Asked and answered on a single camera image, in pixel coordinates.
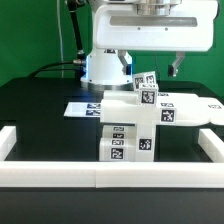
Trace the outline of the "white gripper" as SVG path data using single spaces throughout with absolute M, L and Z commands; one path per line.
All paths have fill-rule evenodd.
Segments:
M 93 43 L 119 50 L 125 75 L 132 72 L 126 50 L 177 51 L 168 66 L 175 77 L 184 52 L 211 48 L 214 20 L 213 1 L 104 1 L 93 16 Z

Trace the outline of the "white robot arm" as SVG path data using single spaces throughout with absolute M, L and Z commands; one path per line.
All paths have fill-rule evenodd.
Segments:
M 77 10 L 88 4 L 92 11 L 92 50 L 77 44 L 85 87 L 115 88 L 133 83 L 134 51 L 175 52 L 168 66 L 174 76 L 187 52 L 212 47 L 218 0 L 66 0 L 75 37 L 80 40 Z

